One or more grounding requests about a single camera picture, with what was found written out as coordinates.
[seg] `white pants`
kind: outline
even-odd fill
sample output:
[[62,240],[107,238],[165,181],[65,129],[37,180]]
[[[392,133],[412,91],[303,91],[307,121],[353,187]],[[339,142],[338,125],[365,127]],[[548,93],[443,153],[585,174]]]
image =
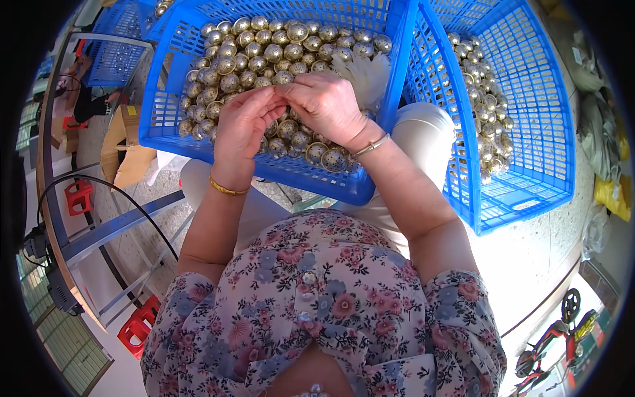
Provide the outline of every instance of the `white pants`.
[[[454,123],[450,116],[432,104],[406,105],[398,110],[392,139],[441,190],[445,182],[451,146],[456,139]],[[210,164],[196,159],[190,160],[181,170],[183,194],[195,211],[210,184],[208,180],[210,171]],[[408,240],[392,220],[377,190],[370,201],[363,206],[340,202],[332,208],[378,227],[395,243],[406,258],[410,258]],[[289,215],[290,212],[276,202],[256,189],[250,189],[239,221],[238,239],[234,252],[247,248],[267,226]]]

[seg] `terrazzo floor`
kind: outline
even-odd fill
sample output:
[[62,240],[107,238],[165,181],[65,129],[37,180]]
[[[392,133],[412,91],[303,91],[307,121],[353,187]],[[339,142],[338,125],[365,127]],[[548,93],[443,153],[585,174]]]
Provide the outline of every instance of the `terrazzo floor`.
[[[562,60],[556,54],[564,72],[565,83],[573,112],[574,125],[577,127],[579,97],[575,91],[571,77],[564,68]],[[142,61],[132,87],[137,89],[133,104],[142,102],[145,78],[150,65],[150,57]],[[102,141],[107,131],[108,116],[97,116],[90,121],[87,130],[79,136],[77,165],[83,166],[99,160]],[[483,275],[490,294],[490,303],[496,315],[498,329],[503,334],[521,321],[531,310],[536,308],[544,298],[558,285],[573,265],[567,257],[574,250],[579,250],[582,229],[587,221],[587,214],[594,205],[592,191],[594,174],[582,153],[578,140],[575,140],[576,170],[575,195],[573,199],[558,209],[541,215],[535,219],[519,222],[497,229],[493,233],[477,237],[466,226],[472,245],[472,252]],[[143,179],[124,190],[140,204],[165,196],[179,190],[179,174],[173,171],[160,171],[154,185],[147,182],[154,170],[150,169]],[[89,174],[101,177],[100,167],[93,167]],[[127,212],[131,204],[117,193],[110,193],[102,185],[94,186],[94,215],[101,222],[106,222],[119,215],[115,200],[121,211]],[[313,193],[299,191],[277,183],[260,183],[257,189],[291,211],[294,203],[308,200]],[[321,202],[313,206],[328,206],[334,201]],[[192,208],[187,203],[167,210],[154,219],[168,238],[188,217]],[[181,233],[173,246],[179,252],[187,230]],[[148,270],[149,262],[154,262],[166,248],[152,225],[144,222],[106,244],[124,279],[131,283]],[[164,265],[149,279],[146,292],[162,297],[175,275],[176,263],[166,255]],[[526,340],[516,337],[511,346],[506,345],[508,362],[515,363],[514,356],[522,351],[517,345]]]

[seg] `black cable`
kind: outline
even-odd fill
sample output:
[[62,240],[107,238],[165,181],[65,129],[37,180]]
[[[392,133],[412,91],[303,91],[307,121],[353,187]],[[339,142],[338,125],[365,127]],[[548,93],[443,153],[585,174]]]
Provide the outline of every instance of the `black cable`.
[[68,180],[68,179],[74,179],[74,178],[85,178],[85,179],[88,179],[88,180],[93,180],[93,181],[95,181],[95,182],[97,182],[99,184],[106,185],[106,186],[110,187],[111,189],[114,189],[117,192],[123,194],[123,196],[125,198],[127,198],[128,201],[133,203],[135,205],[135,207],[137,208],[137,210],[139,210],[144,215],[144,217],[146,217],[147,220],[150,221],[150,223],[157,230],[157,232],[159,233],[159,235],[161,236],[163,241],[165,241],[165,243],[168,245],[168,248],[172,252],[172,255],[174,255],[174,258],[178,261],[177,252],[174,251],[174,248],[172,247],[172,244],[170,244],[170,241],[168,240],[168,238],[165,236],[165,234],[163,234],[163,232],[161,231],[159,226],[155,223],[155,221],[152,219],[152,217],[132,197],[130,197],[128,195],[128,193],[124,192],[123,190],[121,190],[120,188],[118,188],[115,185],[111,184],[110,182],[106,182],[105,180],[101,180],[99,178],[92,177],[90,175],[82,175],[82,174],[78,174],[78,173],[77,174],[73,174],[73,175],[66,175],[65,177],[62,177],[62,178],[59,178],[59,179],[53,181],[52,184],[47,186],[46,189],[44,189],[44,192],[42,192],[42,196],[40,196],[39,200],[37,201],[37,224],[38,225],[40,223],[40,211],[42,209],[42,201],[44,200],[44,197],[46,197],[46,193],[48,193],[53,187],[55,187],[55,185],[59,184],[60,182],[63,182],[64,180]]
[[28,256],[27,256],[27,254],[24,252],[24,250],[25,250],[25,249],[23,248],[23,249],[22,249],[22,256],[24,257],[24,259],[28,260],[29,262],[31,262],[31,263],[32,263],[32,264],[34,264],[34,265],[38,265],[39,267],[48,267],[48,266],[44,266],[44,265],[42,265],[42,264],[40,264],[40,263],[33,262],[31,259],[29,259],[29,257],[28,257]]

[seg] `woman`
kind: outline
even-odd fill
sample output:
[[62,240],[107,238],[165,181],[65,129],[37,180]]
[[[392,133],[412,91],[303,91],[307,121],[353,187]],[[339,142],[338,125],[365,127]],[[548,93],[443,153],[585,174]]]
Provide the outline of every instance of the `woman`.
[[[117,101],[121,90],[93,100],[91,89],[81,82],[92,64],[92,59],[82,55],[74,64],[60,73],[53,99],[54,118],[74,116],[76,124],[81,124],[93,116],[110,114],[110,104]],[[43,100],[44,93],[33,96],[33,102],[41,103]]]
[[[249,189],[260,137],[287,104],[362,152],[378,189],[368,205],[290,216]],[[424,126],[420,166],[449,157],[447,114],[419,104],[398,116],[423,121],[409,127]],[[196,216],[145,342],[148,394],[496,396],[507,363],[483,280],[443,174],[435,185],[425,171],[335,76],[301,74],[228,102],[213,166],[182,171]]]

